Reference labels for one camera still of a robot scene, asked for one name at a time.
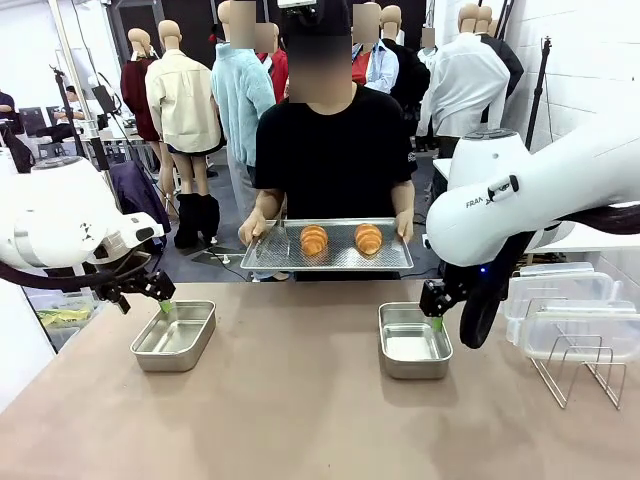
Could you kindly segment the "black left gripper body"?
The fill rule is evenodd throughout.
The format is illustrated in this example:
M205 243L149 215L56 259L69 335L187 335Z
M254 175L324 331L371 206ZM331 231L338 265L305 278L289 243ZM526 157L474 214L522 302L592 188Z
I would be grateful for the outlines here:
M143 294L159 302L170 301L175 293L175 285L163 270L136 274L132 280L134 293Z

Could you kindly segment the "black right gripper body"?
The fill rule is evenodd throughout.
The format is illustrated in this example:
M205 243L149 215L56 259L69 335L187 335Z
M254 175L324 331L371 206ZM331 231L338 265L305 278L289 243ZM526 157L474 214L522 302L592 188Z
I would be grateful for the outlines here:
M419 307L427 317L442 317L458 303L442 279L427 279L423 283Z

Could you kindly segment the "person's left hand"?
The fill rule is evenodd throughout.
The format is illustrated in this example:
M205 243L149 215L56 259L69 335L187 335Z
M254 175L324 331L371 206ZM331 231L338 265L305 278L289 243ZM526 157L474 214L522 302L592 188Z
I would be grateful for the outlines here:
M412 208L399 212L395 217L397 235L405 243L409 243L414 235L414 210Z

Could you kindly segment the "person's right hand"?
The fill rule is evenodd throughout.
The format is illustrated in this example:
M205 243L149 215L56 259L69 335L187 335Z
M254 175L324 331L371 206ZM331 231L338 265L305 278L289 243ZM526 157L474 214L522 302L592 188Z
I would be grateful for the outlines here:
M266 218L259 208L254 208L238 230L238 236L245 246L249 246L266 230Z

